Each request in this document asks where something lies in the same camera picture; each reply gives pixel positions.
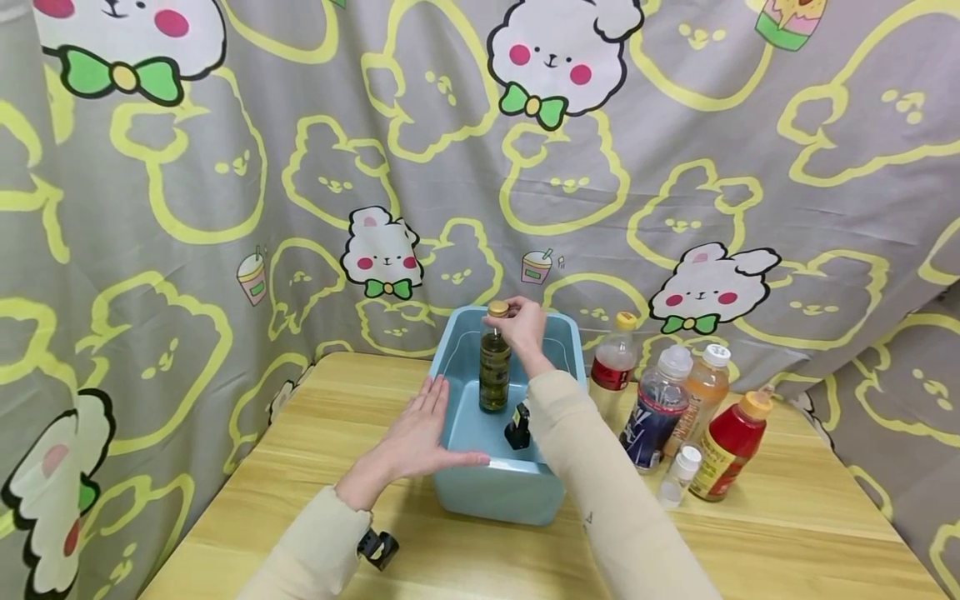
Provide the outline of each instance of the yellow bottle cap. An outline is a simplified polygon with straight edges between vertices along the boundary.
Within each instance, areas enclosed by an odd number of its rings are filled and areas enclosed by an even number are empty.
[[[492,300],[487,304],[487,314],[497,319],[502,319],[510,312],[510,305],[503,300]]]
[[[633,313],[616,313],[616,328],[619,331],[633,331],[636,329],[636,316]]]
[[[774,409],[772,395],[773,388],[765,386],[756,392],[747,392],[744,394],[743,397],[740,398],[740,401],[737,402],[737,406],[740,407],[740,410],[742,410],[747,417],[753,420],[766,420],[770,411]]]

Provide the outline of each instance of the light blue tub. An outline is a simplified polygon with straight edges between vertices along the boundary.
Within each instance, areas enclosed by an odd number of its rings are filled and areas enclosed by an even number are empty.
[[[454,451],[479,450],[489,467],[449,468],[434,475],[440,503],[451,513],[525,525],[550,524],[564,500],[564,486],[543,462],[536,444],[516,451],[503,436],[514,408],[526,398],[527,375],[514,356],[507,408],[495,415],[478,404],[481,319],[485,306],[458,308],[446,324],[430,375],[450,381],[450,402],[441,443]],[[580,332],[572,319],[550,314],[543,352],[558,369],[587,387]]]

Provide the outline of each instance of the cartoon drink cup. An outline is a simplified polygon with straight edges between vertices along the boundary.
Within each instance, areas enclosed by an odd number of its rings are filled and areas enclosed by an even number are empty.
[[[767,0],[756,20],[756,31],[768,42],[795,52],[820,24],[827,0]]]
[[[257,306],[267,294],[267,269],[263,257],[257,246],[256,252],[244,258],[237,269],[237,281],[253,306]]]
[[[546,276],[550,275],[550,268],[553,267],[553,258],[550,254],[553,249],[547,249],[546,252],[533,251],[523,256],[523,271],[520,273],[520,281],[524,283],[536,283],[543,285]]]

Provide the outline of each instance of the beige sleeve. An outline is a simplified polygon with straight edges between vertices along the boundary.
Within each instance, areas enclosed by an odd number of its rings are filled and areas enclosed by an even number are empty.
[[[332,487],[320,490],[294,519],[237,600],[331,600],[359,565],[357,544],[370,528]]]
[[[612,597],[720,599],[577,380],[547,372],[527,394],[533,438],[580,510]]]

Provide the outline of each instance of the plastic bottle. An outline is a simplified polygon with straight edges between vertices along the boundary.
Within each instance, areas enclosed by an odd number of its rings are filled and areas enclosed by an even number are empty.
[[[673,458],[680,446],[690,442],[699,444],[710,420],[730,391],[730,351],[719,344],[710,344],[704,355],[693,363],[686,379],[690,391],[690,405],[663,447],[663,456]]]
[[[510,306],[503,300],[494,300],[487,305],[487,314],[504,318]],[[501,411],[507,406],[510,392],[510,355],[512,354],[503,334],[496,327],[484,325],[480,334],[480,409],[488,413]]]
[[[707,502],[727,497],[730,486],[760,447],[767,416],[774,407],[773,392],[773,386],[747,392],[713,420],[701,443],[704,463],[690,484],[693,495]]]
[[[686,444],[680,448],[670,470],[663,475],[657,498],[663,508],[674,509],[684,501],[684,493],[700,468],[703,455],[696,446]]]
[[[639,358],[634,342],[634,329],[635,315],[628,312],[616,313],[613,331],[604,336],[593,355],[589,394],[600,415],[611,428],[620,425],[620,422],[617,422],[620,398],[625,395]]]
[[[676,345],[664,350],[657,365],[640,376],[636,406],[620,434],[620,443],[641,473],[660,464],[663,445],[690,403],[684,381],[691,369],[690,350]]]

